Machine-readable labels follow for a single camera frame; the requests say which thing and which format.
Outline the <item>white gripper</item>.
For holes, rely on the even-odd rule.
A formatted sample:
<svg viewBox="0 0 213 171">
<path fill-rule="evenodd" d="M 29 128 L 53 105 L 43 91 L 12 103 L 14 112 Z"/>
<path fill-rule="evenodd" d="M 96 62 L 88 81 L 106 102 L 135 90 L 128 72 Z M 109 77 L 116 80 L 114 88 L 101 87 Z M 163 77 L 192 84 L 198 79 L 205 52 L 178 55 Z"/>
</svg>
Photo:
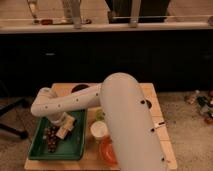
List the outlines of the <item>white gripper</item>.
<svg viewBox="0 0 213 171">
<path fill-rule="evenodd" d="M 74 128 L 74 121 L 75 121 L 74 117 L 67 115 L 65 118 L 65 122 L 57 131 L 56 136 L 60 139 L 64 139 L 66 137 L 66 135 L 69 132 L 71 132 L 72 129 Z"/>
</svg>

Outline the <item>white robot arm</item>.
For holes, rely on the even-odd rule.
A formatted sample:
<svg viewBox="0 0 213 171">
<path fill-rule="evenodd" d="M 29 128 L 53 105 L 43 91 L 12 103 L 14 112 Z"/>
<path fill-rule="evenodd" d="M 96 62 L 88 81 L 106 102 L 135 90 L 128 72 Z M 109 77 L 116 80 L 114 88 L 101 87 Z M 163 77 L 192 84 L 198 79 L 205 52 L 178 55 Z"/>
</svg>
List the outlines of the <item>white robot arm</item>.
<svg viewBox="0 0 213 171">
<path fill-rule="evenodd" d="M 56 97 L 42 88 L 31 112 L 59 124 L 67 112 L 101 107 L 121 171 L 167 171 L 166 156 L 138 81 L 114 73 L 95 86 Z"/>
</svg>

